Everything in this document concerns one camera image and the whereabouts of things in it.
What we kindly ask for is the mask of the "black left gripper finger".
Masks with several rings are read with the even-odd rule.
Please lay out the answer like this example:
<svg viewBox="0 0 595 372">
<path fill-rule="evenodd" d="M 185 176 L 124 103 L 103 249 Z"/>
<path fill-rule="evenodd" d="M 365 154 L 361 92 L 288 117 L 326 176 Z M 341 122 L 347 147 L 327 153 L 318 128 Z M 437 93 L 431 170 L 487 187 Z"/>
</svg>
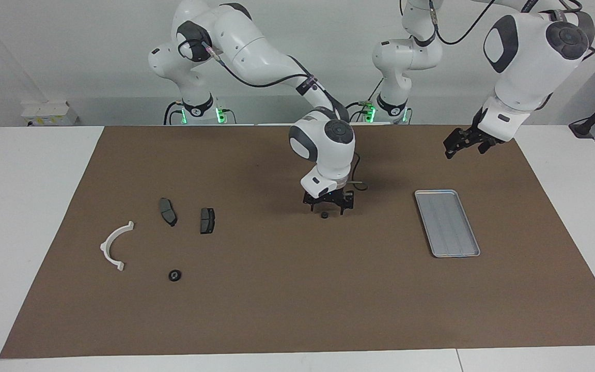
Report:
<svg viewBox="0 0 595 372">
<path fill-rule="evenodd" d="M 470 133 L 469 130 L 463 129 L 455 129 L 451 134 L 449 134 L 446 139 L 444 139 L 443 144 L 445 146 L 445 140 L 470 140 Z"/>
<path fill-rule="evenodd" d="M 445 140 L 445 156 L 447 159 L 453 158 L 453 156 L 463 149 L 474 146 L 476 143 L 470 141 L 470 139 L 446 139 Z"/>
</svg>

